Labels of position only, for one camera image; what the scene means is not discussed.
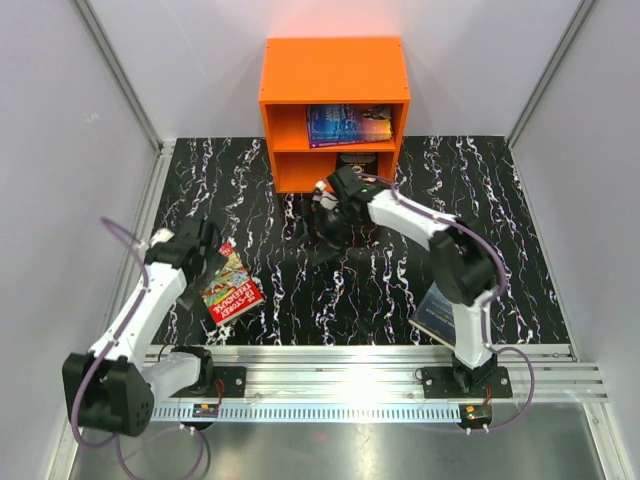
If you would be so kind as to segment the black book with white text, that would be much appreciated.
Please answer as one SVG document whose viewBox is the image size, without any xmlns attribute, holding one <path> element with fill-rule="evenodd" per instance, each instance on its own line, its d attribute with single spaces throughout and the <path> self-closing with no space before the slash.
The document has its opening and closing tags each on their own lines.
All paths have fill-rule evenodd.
<svg viewBox="0 0 640 480">
<path fill-rule="evenodd" d="M 378 175 L 378 154 L 374 152 L 338 153 L 335 170 L 348 166 L 357 174 Z"/>
</svg>

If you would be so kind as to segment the purple paperback book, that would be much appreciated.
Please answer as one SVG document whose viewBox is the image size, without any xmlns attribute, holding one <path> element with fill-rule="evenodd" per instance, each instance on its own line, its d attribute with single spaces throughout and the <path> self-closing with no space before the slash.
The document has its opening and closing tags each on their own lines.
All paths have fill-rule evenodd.
<svg viewBox="0 0 640 480">
<path fill-rule="evenodd" d="M 375 142 L 310 142 L 310 149 L 351 149 L 356 151 L 393 151 L 396 144 L 393 138 Z"/>
</svg>

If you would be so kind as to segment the Jane Eyre book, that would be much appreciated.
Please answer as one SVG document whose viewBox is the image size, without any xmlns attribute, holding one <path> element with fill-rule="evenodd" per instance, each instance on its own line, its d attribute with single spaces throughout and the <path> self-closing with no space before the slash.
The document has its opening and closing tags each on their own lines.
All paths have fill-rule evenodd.
<svg viewBox="0 0 640 480">
<path fill-rule="evenodd" d="M 310 142 L 375 142 L 393 136 L 391 106 L 315 104 L 307 108 Z"/>
</svg>

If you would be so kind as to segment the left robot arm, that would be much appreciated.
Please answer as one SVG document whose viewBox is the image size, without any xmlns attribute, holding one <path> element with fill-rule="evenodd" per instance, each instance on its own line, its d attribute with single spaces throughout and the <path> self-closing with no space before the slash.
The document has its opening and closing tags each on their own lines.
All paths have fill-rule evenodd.
<svg viewBox="0 0 640 480">
<path fill-rule="evenodd" d="M 68 420 L 75 440 L 86 429 L 139 436 L 157 403 L 185 390 L 209 394 L 215 367 L 204 347 L 176 346 L 165 359 L 145 366 L 146 353 L 170 307 L 189 308 L 227 260 L 221 232 L 205 217 L 188 218 L 177 232 L 158 230 L 146 252 L 126 228 L 103 218 L 102 224 L 125 245 L 140 268 L 140 279 L 109 328 L 85 353 L 72 353 L 62 364 Z"/>
</svg>

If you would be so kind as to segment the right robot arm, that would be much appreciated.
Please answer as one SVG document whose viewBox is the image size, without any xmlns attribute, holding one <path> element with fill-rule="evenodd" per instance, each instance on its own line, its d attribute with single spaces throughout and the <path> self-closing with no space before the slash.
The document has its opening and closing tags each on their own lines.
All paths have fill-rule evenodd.
<svg viewBox="0 0 640 480">
<path fill-rule="evenodd" d="M 402 195 L 389 180 L 342 167 L 316 183 L 293 208 L 301 230 L 299 244 L 317 244 L 316 261 L 328 262 L 348 247 L 356 226 L 394 230 L 430 255 L 433 282 L 452 307 L 454 388 L 465 397 L 486 389 L 497 368 L 498 352 L 490 335 L 492 303 L 506 288 L 506 273 L 496 250 L 463 220 Z"/>
</svg>

